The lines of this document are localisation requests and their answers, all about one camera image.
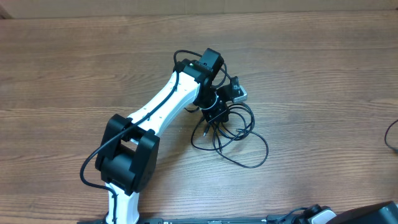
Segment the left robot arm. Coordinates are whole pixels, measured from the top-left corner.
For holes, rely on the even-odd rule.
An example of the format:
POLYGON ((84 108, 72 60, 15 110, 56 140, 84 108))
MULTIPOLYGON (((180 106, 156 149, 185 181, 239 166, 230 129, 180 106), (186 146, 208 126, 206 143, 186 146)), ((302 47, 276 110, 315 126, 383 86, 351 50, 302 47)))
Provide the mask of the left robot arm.
POLYGON ((227 102, 247 99, 237 77, 229 85, 213 85, 218 72, 225 72, 221 54, 206 49, 198 60, 174 62, 173 73, 158 94, 138 111, 124 118, 115 114, 107 123, 96 157, 109 192, 105 223, 137 223, 139 193, 152 177, 160 136, 189 104, 202 110, 209 123, 227 121, 227 102))

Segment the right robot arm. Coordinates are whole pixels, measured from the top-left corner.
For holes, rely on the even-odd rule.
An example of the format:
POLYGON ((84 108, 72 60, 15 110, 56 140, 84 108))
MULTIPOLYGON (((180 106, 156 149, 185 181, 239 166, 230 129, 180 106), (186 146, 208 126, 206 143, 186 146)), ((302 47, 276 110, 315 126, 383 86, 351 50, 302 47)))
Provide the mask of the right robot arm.
POLYGON ((290 221, 293 224, 397 224, 397 204, 387 201, 335 213, 330 207, 313 205, 290 221))

